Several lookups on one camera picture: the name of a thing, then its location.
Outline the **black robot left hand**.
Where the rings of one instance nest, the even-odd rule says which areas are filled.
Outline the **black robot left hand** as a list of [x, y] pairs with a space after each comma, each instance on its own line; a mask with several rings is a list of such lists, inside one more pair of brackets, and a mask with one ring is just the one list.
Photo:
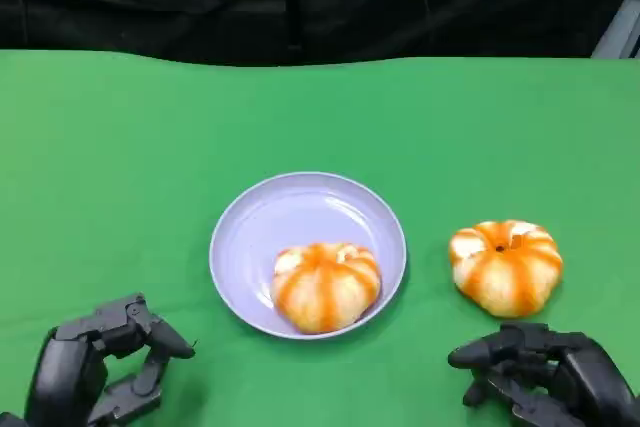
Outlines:
[[[105, 359], [144, 347], [141, 370], [109, 384]], [[30, 426], [125, 426], [160, 405], [169, 361], [194, 355], [194, 347], [149, 310], [143, 294], [102, 304], [47, 334], [24, 420]]]

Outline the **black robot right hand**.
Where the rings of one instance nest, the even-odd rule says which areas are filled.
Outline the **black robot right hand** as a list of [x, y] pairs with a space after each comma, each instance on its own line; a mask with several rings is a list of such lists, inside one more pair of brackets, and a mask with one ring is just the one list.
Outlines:
[[513, 426], [639, 424], [639, 396], [607, 351], [582, 332], [505, 322], [455, 348], [448, 363], [473, 375], [465, 406], [500, 401]]

